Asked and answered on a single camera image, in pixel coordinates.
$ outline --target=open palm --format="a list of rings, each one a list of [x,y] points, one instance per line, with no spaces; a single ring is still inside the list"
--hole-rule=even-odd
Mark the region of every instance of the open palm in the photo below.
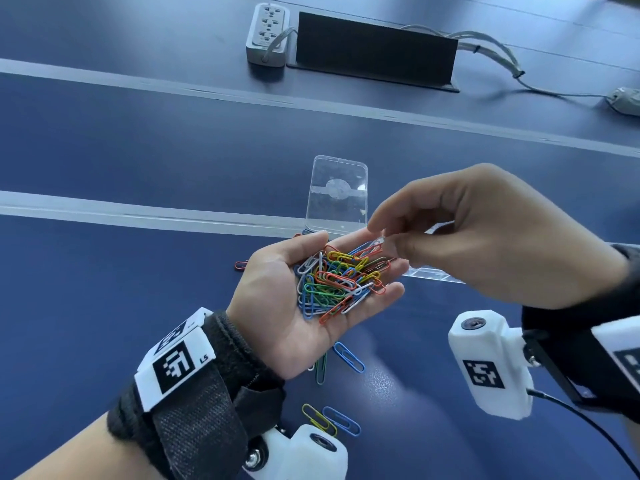
[[[332,247],[348,252],[377,235],[366,229],[341,236]],[[384,294],[372,294],[348,314],[337,314],[320,325],[304,320],[298,307],[297,277],[292,266],[324,249],[326,232],[301,235],[256,251],[227,309],[229,320],[262,361],[283,379],[292,379],[310,367],[351,327],[381,312],[404,294],[394,282],[409,264],[395,260],[383,273]]]

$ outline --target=black cable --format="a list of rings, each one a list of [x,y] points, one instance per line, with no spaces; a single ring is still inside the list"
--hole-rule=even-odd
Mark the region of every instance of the black cable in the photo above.
[[[556,397],[553,397],[552,395],[545,394],[542,391],[535,390],[535,389],[527,389],[527,394],[532,395],[533,397],[539,397],[540,399],[546,399],[548,401],[551,401],[552,403],[556,403],[558,406],[562,406],[567,411],[571,411],[573,414],[576,414],[580,416],[582,419],[584,419],[585,421],[587,421],[587,423],[589,423],[594,428],[596,428],[600,432],[600,434],[604,436],[607,439],[607,441],[613,445],[613,448],[615,448],[617,452],[620,453],[620,456],[622,457],[623,460],[625,460],[626,464],[628,464],[629,468],[631,468],[631,470],[636,475],[636,477],[640,479],[640,470],[638,470],[638,468],[635,466],[633,460],[629,458],[627,453],[622,449],[622,446],[620,446],[617,443],[617,441],[615,441],[613,437],[610,434],[608,434],[603,428],[601,428],[594,420],[589,418],[586,414],[581,413],[571,405],[561,401]]]

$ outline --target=hand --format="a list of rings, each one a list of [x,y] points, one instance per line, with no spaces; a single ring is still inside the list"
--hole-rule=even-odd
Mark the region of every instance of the hand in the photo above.
[[[538,308],[594,298],[628,274],[619,252],[489,164],[411,182],[380,204],[368,228],[384,230],[387,256],[437,267],[487,296]]]
[[[332,247],[350,251],[379,234],[366,229],[339,237]],[[346,315],[333,316],[320,325],[304,320],[298,307],[297,277],[292,266],[324,249],[326,232],[301,235],[256,251],[249,259],[227,315],[254,353],[283,379],[292,379],[313,363],[351,327],[380,313],[404,294],[402,283],[393,282],[409,269],[405,260],[394,260],[383,273],[389,283],[381,295],[369,295]]]

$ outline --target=table surface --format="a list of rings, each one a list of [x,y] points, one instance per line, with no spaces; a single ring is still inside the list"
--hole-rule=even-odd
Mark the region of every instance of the table surface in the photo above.
[[[626,156],[640,143],[637,120],[593,100],[518,92],[506,71],[471,54],[456,60],[457,95],[249,67],[243,44],[260,1],[0,0],[0,214],[33,215],[27,194],[37,194],[51,196],[38,211],[53,217],[0,216],[0,347],[12,358],[0,388],[0,480],[108,409],[176,323],[199,306],[226,306],[239,279],[232,262],[274,241],[265,237],[276,235],[274,219],[304,217],[316,155],[366,163],[370,209],[413,178],[496,163],[604,239],[640,242],[640,161]],[[612,3],[279,1],[294,18],[332,11],[486,31],[513,47],[534,85],[640,86],[639,14]],[[39,64],[39,77],[17,75],[12,61]],[[383,120],[386,111],[404,119]],[[427,122],[412,123],[416,114]],[[62,217],[60,197],[75,214]],[[262,227],[169,231],[153,215],[75,222],[88,200],[247,214]],[[516,326],[516,306],[464,285],[403,282],[400,302],[343,340],[366,373],[330,353],[324,386],[308,373],[287,384],[288,427],[302,424],[305,402],[362,425],[359,438],[340,437],[349,480],[632,478],[596,431],[553,404],[536,401],[520,422],[476,407],[446,334],[468,310],[493,309]],[[562,396],[546,371],[532,373],[536,387]],[[630,448],[617,419],[593,417]]]

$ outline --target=fingernail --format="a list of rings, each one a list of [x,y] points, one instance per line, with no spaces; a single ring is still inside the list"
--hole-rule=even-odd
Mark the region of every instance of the fingernail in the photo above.
[[[396,250],[396,243],[393,241],[385,241],[382,244],[382,251],[384,252],[385,256],[388,257],[392,257],[392,258],[397,258],[398,257],[398,253]]]

